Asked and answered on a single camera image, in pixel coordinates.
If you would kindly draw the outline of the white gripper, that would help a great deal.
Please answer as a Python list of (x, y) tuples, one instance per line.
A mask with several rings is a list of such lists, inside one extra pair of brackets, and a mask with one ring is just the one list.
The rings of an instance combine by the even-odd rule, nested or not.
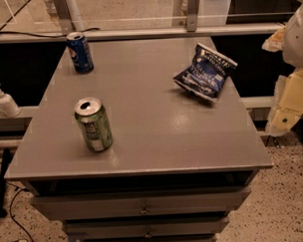
[(268, 37), (261, 48), (269, 52), (283, 50), (283, 60), (301, 67), (288, 77), (279, 76), (265, 132), (271, 136), (287, 133), (303, 116), (303, 3), (287, 22)]

